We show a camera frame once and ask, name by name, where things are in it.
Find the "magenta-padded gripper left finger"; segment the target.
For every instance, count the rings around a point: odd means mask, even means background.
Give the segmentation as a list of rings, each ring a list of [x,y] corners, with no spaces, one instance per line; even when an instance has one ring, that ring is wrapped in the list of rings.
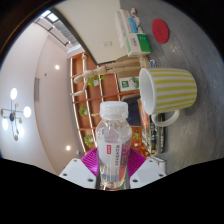
[[[97,149],[94,148],[81,159],[73,158],[60,173],[60,177],[78,186],[95,189],[98,173]]]

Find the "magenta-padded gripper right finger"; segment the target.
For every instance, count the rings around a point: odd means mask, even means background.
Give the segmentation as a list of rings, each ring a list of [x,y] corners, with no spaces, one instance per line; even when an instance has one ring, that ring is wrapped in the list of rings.
[[[143,157],[135,149],[130,149],[127,163],[129,188],[146,186],[166,176],[165,161],[155,156]]]

